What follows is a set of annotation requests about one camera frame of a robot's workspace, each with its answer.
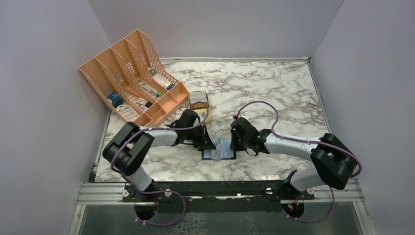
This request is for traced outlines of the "black leather card holder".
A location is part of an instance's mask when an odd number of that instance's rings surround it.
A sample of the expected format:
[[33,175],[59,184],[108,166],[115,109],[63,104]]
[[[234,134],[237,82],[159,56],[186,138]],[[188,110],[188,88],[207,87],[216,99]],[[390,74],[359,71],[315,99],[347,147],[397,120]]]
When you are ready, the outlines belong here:
[[231,139],[212,139],[214,150],[203,150],[202,160],[235,160],[236,152],[230,149]]

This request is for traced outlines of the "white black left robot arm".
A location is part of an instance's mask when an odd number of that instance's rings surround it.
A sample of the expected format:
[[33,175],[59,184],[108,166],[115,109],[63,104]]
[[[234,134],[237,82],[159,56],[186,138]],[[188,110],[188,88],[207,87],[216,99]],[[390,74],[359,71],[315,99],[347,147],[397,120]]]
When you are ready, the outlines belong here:
[[153,179],[146,173],[142,163],[153,147],[190,144],[199,151],[215,150],[207,128],[199,115],[185,109],[180,118],[166,127],[141,127],[128,122],[104,147],[102,156],[112,170],[120,173],[136,187],[135,194],[142,201],[153,197]]

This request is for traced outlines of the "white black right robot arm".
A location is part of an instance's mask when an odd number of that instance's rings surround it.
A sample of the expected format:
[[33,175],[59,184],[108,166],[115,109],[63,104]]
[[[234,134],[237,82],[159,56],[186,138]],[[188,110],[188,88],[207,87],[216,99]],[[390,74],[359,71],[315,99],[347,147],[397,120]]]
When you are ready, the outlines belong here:
[[284,154],[310,161],[312,167],[294,170],[285,179],[281,191],[288,199],[295,199],[303,191],[321,185],[344,189],[358,166],[333,134],[311,139],[283,136],[270,129],[258,131],[243,117],[231,123],[230,149],[234,152],[251,150],[255,155]]

